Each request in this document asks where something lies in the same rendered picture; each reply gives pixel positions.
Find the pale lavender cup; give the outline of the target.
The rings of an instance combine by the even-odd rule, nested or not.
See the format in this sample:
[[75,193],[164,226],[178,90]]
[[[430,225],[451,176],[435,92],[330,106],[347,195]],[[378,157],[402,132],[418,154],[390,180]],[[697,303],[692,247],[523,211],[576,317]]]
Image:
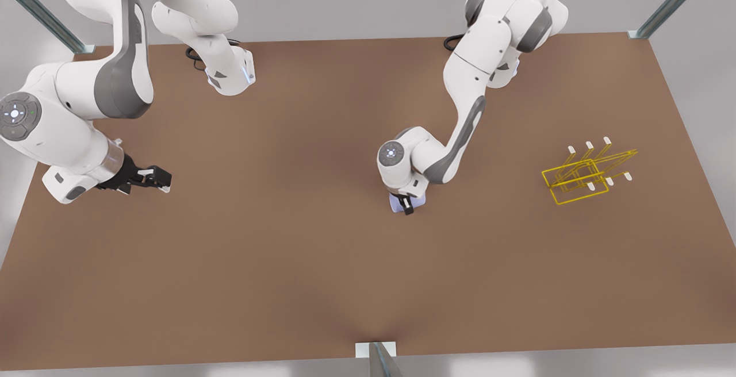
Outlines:
[[[403,213],[403,211],[401,210],[401,208],[398,205],[398,202],[397,202],[396,194],[395,193],[393,193],[393,192],[390,192],[389,193],[389,202],[390,202],[391,209],[392,209],[392,211],[394,213]],[[416,207],[420,207],[420,205],[424,205],[425,204],[425,202],[426,202],[426,195],[421,196],[421,197],[415,197],[415,198],[412,199],[412,202],[413,202],[413,209],[415,209]]]

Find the silver frame post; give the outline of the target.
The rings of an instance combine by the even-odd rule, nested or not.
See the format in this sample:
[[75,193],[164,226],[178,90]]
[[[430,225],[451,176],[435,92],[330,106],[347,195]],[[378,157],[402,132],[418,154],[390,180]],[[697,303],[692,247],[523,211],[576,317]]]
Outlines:
[[355,343],[355,358],[368,358],[370,377],[404,377],[394,357],[395,342]]
[[95,45],[87,45],[78,39],[63,22],[61,22],[39,0],[15,0],[27,13],[32,15],[47,31],[53,34],[63,45],[74,54],[92,54]]
[[664,0],[649,18],[636,30],[627,31],[629,39],[647,40],[670,18],[686,0]]

